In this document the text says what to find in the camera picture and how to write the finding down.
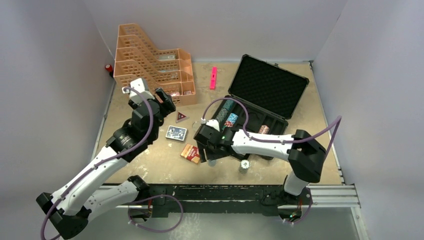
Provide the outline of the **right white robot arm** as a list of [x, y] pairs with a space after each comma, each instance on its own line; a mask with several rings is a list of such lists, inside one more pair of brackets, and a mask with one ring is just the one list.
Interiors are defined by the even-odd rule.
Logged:
[[327, 150], [307, 131], [298, 129], [294, 134], [274, 135], [248, 132], [240, 128], [217, 130], [203, 124], [194, 140], [207, 153], [230, 155], [261, 155], [289, 163], [291, 172], [286, 177], [280, 196], [288, 204], [300, 198], [310, 183], [321, 180]]

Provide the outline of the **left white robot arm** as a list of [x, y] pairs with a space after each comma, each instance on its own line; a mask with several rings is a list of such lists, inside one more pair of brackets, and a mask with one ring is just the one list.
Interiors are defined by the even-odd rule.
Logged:
[[172, 97], [161, 88], [155, 94], [141, 86], [124, 87], [129, 94], [132, 116], [116, 130], [93, 160], [70, 182], [53, 193], [43, 192], [36, 202], [45, 214], [40, 238], [46, 239], [48, 223], [57, 231], [55, 239], [77, 236], [95, 218], [122, 204], [142, 205], [150, 197], [150, 186], [138, 175], [98, 192], [115, 172], [128, 165], [158, 138], [164, 118], [175, 112]]

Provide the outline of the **white poker chip stack front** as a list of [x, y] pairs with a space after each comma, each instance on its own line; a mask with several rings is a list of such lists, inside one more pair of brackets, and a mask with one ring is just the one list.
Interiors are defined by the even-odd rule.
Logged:
[[246, 174], [248, 172], [249, 168], [250, 168], [250, 162], [248, 160], [245, 159], [245, 160], [240, 161], [238, 171], [241, 174]]

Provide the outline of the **black poker chip case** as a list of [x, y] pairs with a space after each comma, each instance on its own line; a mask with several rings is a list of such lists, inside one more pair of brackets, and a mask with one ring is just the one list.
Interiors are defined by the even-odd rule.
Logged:
[[[233, 128], [241, 129], [246, 123], [248, 132], [258, 133], [267, 125], [268, 134], [283, 135], [308, 84], [307, 77], [245, 54], [213, 118], [226, 100], [233, 100], [235, 104], [225, 117], [238, 115]], [[226, 120], [219, 123], [222, 130]]]

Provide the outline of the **white poker chip stack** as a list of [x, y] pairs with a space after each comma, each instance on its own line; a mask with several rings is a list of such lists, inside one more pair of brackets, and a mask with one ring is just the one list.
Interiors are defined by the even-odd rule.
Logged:
[[217, 160], [208, 160], [207, 163], [210, 167], [214, 167], [217, 164]]
[[248, 172], [249, 168], [250, 168], [250, 162], [248, 160], [245, 159], [245, 160], [240, 161], [238, 171], [241, 174], [246, 174]]

